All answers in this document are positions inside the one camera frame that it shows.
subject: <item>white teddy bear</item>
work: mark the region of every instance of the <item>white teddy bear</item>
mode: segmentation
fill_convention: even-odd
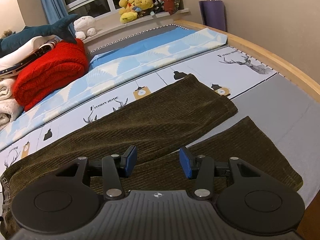
[[[96,20],[92,16],[82,16],[74,21],[74,27],[76,31],[76,38],[82,41],[88,37],[97,34],[95,29]]]

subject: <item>beige wall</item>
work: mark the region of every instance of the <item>beige wall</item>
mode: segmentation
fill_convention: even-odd
[[[47,24],[41,0],[17,0],[26,26]]]
[[[201,23],[199,0],[184,0]],[[223,0],[228,32],[286,59],[320,83],[320,0]]]
[[[0,37],[5,30],[19,32],[24,27],[17,0],[0,0]]]

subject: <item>crosshair symbol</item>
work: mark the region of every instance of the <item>crosshair symbol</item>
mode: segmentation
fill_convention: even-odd
[[[157,193],[153,194],[153,196],[156,198],[160,198],[163,196],[163,194],[161,194],[160,192],[157,192]]]

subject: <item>striped fabric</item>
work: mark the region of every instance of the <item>striped fabric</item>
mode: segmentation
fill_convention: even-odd
[[[52,40],[49,40],[47,43],[42,45],[35,53],[32,55],[26,57],[24,60],[20,61],[18,64],[6,68],[4,70],[0,71],[0,78],[7,78],[16,76],[19,74],[19,72],[24,69],[27,65],[29,65],[31,62],[35,61],[37,58],[40,58],[50,50],[54,49],[55,46],[60,42],[60,39],[53,38]]]

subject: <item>bed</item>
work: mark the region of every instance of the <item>bed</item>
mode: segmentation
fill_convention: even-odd
[[[88,58],[87,75],[50,94],[0,133],[0,174],[191,73],[231,99],[238,113],[190,145],[248,115],[302,176],[298,193],[306,207],[319,191],[320,85],[280,57],[232,34],[177,20],[106,44]]]

